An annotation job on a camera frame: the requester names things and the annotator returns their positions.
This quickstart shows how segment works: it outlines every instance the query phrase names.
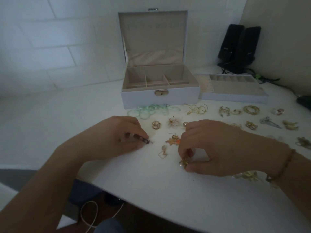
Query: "speaker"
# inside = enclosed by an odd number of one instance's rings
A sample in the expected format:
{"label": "speaker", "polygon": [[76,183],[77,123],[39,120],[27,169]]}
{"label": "speaker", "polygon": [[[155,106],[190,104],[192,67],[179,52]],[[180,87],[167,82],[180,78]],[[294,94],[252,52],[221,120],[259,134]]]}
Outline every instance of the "speaker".
{"label": "speaker", "polygon": [[223,63],[230,62],[235,54],[235,49],[238,46],[240,35],[244,30],[243,25],[230,24],[224,41],[222,42],[218,58],[223,60]]}
{"label": "speaker", "polygon": [[255,60],[255,51],[261,27],[250,27],[242,31],[232,63],[244,67]]}

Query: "table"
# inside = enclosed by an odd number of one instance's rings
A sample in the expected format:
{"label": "table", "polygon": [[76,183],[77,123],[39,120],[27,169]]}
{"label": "table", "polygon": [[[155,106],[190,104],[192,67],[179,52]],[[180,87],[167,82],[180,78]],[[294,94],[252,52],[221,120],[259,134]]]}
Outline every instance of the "table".
{"label": "table", "polygon": [[[105,118],[126,115],[121,87],[122,81],[115,81],[0,101],[0,168],[40,168],[65,140]],[[222,118],[218,114],[220,106],[241,109],[248,104],[199,101],[198,105],[208,105],[204,115],[187,115],[183,105],[180,112],[170,112],[169,116],[154,114],[140,120],[154,144],[111,160],[88,162],[78,177],[141,209],[198,231],[310,232],[311,225],[293,203],[266,182],[187,173],[179,166],[177,146],[168,147],[165,159],[158,157],[171,136],[167,132],[181,135],[184,131],[182,126],[165,126],[168,117],[175,116],[181,122],[213,119],[242,124],[243,129],[264,136],[282,136],[292,148],[311,158],[309,150],[295,145],[297,137],[311,139],[310,111],[298,105],[290,91],[268,83],[262,87],[270,95],[270,102],[257,104],[261,112],[256,116],[243,113]],[[284,108],[285,114],[272,115],[273,108]],[[283,119],[299,122],[299,131],[259,124],[259,119],[267,115],[277,124]],[[162,123],[161,129],[151,128],[154,120]],[[246,120],[259,125],[258,129],[246,128]]]}

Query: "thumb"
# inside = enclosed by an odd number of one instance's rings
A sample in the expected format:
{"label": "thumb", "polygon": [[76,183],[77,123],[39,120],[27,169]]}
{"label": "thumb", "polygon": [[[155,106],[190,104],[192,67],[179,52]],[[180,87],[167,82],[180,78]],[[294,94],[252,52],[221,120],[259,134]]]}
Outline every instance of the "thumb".
{"label": "thumb", "polygon": [[219,176],[219,168],[217,164],[212,160],[208,162],[193,162],[186,166],[187,172],[195,172],[204,175]]}
{"label": "thumb", "polygon": [[140,149],[144,146],[142,141],[124,142],[120,144],[120,153],[130,153],[134,150]]}

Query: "beaded bracelet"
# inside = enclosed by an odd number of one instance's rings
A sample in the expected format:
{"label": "beaded bracelet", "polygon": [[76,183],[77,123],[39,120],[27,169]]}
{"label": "beaded bracelet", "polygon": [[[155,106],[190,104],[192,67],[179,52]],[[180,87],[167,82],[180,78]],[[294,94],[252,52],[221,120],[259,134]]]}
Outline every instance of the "beaded bracelet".
{"label": "beaded bracelet", "polygon": [[287,160],[286,160],[286,162],[285,162],[285,164],[284,164],[284,166],[283,166],[281,172],[280,172],[275,178],[271,178],[269,175],[267,175],[267,177],[266,177],[266,181],[267,181],[267,182],[270,182],[270,183],[271,183],[272,181],[274,181],[274,180],[276,180],[276,179],[278,179],[278,178],[280,178],[280,177],[282,176],[282,174],[284,173],[285,169],[287,168],[288,164],[290,163],[290,161],[291,161],[291,159],[292,159],[292,157],[293,157],[293,154],[294,154],[295,152],[296,152],[296,150],[292,149],[292,151],[291,151],[291,153],[289,154],[289,156],[288,156],[288,158],[287,158]]}

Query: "jewelry box lid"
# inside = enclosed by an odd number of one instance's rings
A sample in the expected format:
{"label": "jewelry box lid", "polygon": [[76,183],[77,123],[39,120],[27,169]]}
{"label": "jewelry box lid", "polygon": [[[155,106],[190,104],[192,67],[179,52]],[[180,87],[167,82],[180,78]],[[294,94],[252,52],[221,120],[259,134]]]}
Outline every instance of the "jewelry box lid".
{"label": "jewelry box lid", "polygon": [[119,13],[128,67],[182,64],[187,11]]}

